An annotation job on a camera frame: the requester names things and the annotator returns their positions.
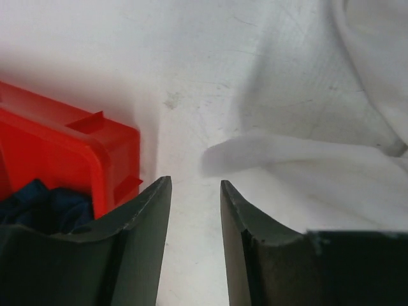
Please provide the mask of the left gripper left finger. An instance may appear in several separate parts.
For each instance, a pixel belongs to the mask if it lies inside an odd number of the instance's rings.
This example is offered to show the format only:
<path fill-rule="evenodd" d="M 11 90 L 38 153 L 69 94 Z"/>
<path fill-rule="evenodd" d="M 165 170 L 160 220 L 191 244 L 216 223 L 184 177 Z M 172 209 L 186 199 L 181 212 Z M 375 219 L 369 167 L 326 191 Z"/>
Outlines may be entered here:
<path fill-rule="evenodd" d="M 1 227 L 2 305 L 155 305 L 171 178 L 70 234 Z"/>

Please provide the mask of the white and green t-shirt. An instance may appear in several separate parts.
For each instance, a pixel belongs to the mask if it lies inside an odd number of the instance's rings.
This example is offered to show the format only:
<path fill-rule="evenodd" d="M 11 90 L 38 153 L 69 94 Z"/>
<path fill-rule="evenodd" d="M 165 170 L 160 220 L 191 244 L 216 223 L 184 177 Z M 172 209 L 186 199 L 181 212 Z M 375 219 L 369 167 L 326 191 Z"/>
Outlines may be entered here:
<path fill-rule="evenodd" d="M 205 177 L 297 231 L 407 229 L 407 2 L 272 1 Z"/>

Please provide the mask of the navy blue t-shirt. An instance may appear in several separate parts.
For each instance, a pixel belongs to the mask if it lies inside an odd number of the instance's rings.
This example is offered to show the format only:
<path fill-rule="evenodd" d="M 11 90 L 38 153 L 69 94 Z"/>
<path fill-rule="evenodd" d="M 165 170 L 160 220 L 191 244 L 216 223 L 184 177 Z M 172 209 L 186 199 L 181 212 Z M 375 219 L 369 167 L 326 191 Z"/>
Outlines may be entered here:
<path fill-rule="evenodd" d="M 19 224 L 46 235 L 71 233 L 94 219 L 92 198 L 71 189 L 49 189 L 35 179 L 1 201 L 1 224 Z"/>

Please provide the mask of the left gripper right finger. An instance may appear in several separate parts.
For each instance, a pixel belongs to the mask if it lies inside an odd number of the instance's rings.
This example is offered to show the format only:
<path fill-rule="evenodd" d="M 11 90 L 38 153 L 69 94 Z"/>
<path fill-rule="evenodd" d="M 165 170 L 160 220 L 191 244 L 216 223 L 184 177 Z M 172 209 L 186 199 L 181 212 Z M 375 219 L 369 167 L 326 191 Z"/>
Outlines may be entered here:
<path fill-rule="evenodd" d="M 221 182 L 231 305 L 406 305 L 407 233 L 299 233 Z"/>

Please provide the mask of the red plastic bin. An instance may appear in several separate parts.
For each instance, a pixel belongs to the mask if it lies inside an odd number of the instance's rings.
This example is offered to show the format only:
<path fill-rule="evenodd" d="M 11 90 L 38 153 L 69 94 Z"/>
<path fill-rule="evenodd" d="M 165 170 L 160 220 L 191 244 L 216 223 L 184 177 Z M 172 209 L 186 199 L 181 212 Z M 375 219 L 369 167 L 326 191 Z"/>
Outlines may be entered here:
<path fill-rule="evenodd" d="M 90 195 L 101 217 L 139 193 L 140 133 L 2 83 L 1 197 L 35 179 Z"/>

